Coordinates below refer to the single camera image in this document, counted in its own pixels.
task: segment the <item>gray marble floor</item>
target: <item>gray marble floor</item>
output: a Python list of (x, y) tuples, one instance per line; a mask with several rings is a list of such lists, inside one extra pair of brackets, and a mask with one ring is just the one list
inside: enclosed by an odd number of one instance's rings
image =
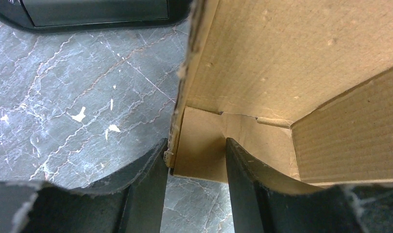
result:
[[(0, 23), (0, 181), (87, 186), (167, 137), (187, 34)], [(233, 232), (227, 185), (169, 177), (161, 231)]]

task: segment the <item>cardboard box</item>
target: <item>cardboard box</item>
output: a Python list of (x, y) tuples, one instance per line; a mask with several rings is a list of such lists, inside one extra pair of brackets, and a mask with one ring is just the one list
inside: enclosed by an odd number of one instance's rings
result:
[(166, 164), (226, 182), (225, 138), (313, 185), (393, 182), (393, 1), (198, 0)]

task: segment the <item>marble surface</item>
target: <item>marble surface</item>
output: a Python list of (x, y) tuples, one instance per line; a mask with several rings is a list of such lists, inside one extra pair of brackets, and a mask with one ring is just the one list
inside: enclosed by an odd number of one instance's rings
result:
[[(87, 186), (168, 136), (188, 24), (34, 35), (0, 23), (0, 181)], [(226, 184), (169, 177), (161, 232), (233, 232)]]

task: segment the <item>black rectangular panel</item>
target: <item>black rectangular panel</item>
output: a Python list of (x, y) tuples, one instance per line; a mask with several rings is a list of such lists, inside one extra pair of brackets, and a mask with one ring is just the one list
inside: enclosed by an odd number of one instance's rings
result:
[(168, 18), (167, 0), (22, 0), (35, 26)]

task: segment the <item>black object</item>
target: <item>black object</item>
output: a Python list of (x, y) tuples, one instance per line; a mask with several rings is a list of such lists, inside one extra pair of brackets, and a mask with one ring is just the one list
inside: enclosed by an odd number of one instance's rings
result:
[(87, 188), (0, 182), (0, 233), (159, 232), (168, 168), (167, 140)]
[(32, 33), (177, 23), (191, 0), (0, 0), (0, 21)]
[[(0, 233), (158, 233), (167, 141), (88, 188), (0, 182)], [(314, 187), (226, 140), (236, 233), (393, 233), (393, 184)]]
[(393, 233), (393, 187), (320, 189), (267, 166), (232, 138), (226, 169), (236, 233)]

